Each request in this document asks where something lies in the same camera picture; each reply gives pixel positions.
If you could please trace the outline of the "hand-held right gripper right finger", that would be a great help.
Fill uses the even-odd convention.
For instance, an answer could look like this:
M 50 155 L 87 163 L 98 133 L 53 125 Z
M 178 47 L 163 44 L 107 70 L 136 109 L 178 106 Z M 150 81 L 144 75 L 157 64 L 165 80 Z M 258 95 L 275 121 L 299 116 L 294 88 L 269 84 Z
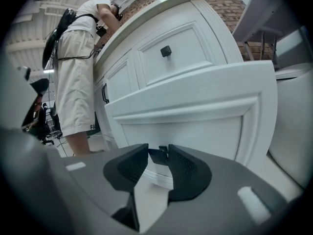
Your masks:
M 168 167 L 173 177 L 168 204 L 193 200 L 211 183 L 212 172 L 208 164 L 187 153 L 184 148 L 169 145 Z

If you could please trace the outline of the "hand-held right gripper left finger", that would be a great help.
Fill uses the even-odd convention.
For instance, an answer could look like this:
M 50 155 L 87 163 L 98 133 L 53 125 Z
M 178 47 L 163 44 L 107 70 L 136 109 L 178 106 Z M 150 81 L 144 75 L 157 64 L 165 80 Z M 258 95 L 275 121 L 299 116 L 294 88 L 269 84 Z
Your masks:
M 104 177 L 119 197 L 110 216 L 135 231 L 140 230 L 140 224 L 134 188 L 147 167 L 148 148 L 144 143 L 118 149 L 103 168 Z

